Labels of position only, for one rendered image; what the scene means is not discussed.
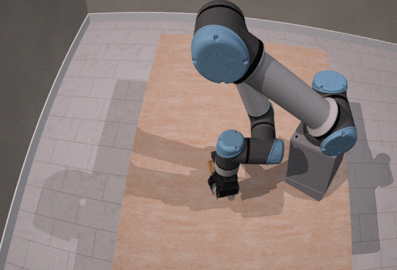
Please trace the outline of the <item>brown wooden tray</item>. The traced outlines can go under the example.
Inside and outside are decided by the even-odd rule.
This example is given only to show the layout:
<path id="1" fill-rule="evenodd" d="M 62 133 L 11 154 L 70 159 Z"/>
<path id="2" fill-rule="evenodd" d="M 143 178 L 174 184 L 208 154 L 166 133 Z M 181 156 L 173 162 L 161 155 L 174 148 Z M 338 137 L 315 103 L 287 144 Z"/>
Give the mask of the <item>brown wooden tray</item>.
<path id="1" fill-rule="evenodd" d="M 214 166 L 213 160 L 208 161 L 208 166 L 209 166 L 209 170 L 210 170 L 210 175 L 212 176 L 212 166 Z"/>

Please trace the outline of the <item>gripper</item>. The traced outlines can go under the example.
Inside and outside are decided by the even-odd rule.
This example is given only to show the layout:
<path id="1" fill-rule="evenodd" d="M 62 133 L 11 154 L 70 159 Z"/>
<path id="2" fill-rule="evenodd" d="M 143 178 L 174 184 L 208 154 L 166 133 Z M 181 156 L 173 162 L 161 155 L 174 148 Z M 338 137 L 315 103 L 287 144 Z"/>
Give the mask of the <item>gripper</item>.
<path id="1" fill-rule="evenodd" d="M 238 195 L 239 185 L 237 179 L 237 173 L 233 176 L 225 177 L 219 175 L 215 171 L 212 173 L 212 176 L 209 177 L 208 185 L 216 199 L 218 199 L 218 194 L 219 197 Z"/>

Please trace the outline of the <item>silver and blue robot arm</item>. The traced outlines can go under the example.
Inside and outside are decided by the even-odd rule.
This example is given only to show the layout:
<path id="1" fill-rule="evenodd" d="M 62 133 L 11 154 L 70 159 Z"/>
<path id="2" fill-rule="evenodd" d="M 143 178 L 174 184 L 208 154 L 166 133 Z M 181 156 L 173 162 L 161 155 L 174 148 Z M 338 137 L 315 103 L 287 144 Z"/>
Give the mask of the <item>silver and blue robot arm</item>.
<path id="1" fill-rule="evenodd" d="M 323 154 L 341 155 L 355 145 L 357 129 L 344 76 L 320 71 L 311 88 L 265 52 L 263 42 L 248 31 L 242 11 L 230 1 L 210 1 L 197 15 L 191 41 L 194 67 L 209 81 L 234 83 L 251 123 L 251 138 L 236 130 L 219 135 L 211 152 L 219 175 L 235 175 L 240 164 L 282 162 L 284 142 L 276 138 L 269 99 L 303 122 L 306 139 Z"/>

